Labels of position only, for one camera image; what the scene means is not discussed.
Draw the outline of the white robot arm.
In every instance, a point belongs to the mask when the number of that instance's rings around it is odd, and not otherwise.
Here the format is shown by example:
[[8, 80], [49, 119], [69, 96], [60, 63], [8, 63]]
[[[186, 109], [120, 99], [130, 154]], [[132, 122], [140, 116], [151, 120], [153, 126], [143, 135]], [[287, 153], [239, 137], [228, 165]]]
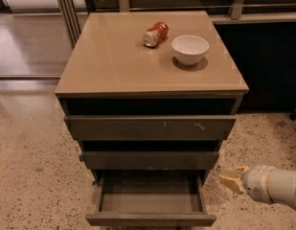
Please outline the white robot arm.
[[254, 201], [278, 203], [296, 211], [296, 171], [267, 165], [242, 166], [224, 170], [218, 177], [236, 194], [248, 194]]

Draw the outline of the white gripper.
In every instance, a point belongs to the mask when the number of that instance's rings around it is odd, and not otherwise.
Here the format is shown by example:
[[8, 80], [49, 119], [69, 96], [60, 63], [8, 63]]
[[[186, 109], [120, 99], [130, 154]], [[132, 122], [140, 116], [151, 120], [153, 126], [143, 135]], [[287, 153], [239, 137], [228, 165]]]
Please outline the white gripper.
[[257, 165], [252, 168], [236, 167], [224, 171], [219, 176], [220, 182], [232, 192], [241, 195], [247, 193], [254, 201], [272, 204], [267, 178], [274, 170], [273, 166]]

